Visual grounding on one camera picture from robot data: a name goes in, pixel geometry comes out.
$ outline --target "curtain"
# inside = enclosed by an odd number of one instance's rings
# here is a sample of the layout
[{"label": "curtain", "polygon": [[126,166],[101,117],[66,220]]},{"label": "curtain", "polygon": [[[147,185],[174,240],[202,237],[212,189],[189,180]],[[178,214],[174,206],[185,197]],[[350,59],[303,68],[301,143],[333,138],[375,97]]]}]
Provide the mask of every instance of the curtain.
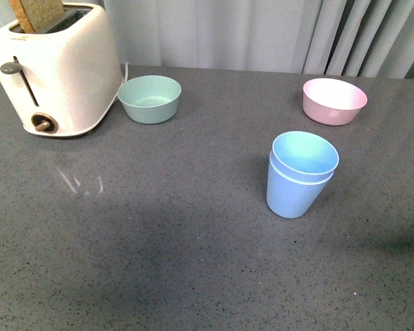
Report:
[{"label": "curtain", "polygon": [[74,2],[106,9],[121,63],[414,78],[414,0]]}]

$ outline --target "stacked cups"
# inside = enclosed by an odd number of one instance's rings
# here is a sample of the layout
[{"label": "stacked cups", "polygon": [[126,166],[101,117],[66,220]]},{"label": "stacked cups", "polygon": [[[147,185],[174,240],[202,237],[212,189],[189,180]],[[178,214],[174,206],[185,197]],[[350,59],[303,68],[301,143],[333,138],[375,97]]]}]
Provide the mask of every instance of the stacked cups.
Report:
[{"label": "stacked cups", "polygon": [[337,150],[316,134],[281,134],[269,155],[268,206],[282,217],[302,216],[331,179],[338,160]]}]

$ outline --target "toaster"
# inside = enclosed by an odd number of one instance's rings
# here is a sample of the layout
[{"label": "toaster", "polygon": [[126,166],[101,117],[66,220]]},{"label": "toaster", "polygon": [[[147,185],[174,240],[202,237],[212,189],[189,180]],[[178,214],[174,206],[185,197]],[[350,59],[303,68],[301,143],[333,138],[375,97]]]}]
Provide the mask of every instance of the toaster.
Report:
[{"label": "toaster", "polygon": [[64,15],[26,34],[0,28],[0,83],[32,134],[70,137],[95,128],[123,82],[104,9],[64,3]]}]

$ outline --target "bread slice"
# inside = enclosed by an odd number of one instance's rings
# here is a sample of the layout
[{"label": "bread slice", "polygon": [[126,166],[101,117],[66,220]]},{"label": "bread slice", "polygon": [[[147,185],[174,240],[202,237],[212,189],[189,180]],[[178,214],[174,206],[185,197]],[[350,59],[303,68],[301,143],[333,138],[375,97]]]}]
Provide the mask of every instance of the bread slice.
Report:
[{"label": "bread slice", "polygon": [[64,13],[61,0],[9,0],[25,33],[34,33]]}]

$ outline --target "toaster knob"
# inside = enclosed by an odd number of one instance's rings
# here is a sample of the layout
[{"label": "toaster knob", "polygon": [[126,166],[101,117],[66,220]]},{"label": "toaster knob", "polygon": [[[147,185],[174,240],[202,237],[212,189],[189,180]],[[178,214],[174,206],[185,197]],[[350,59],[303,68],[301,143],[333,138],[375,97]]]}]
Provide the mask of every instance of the toaster knob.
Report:
[{"label": "toaster knob", "polygon": [[58,123],[48,114],[36,112],[31,120],[37,132],[54,133],[58,129]]}]

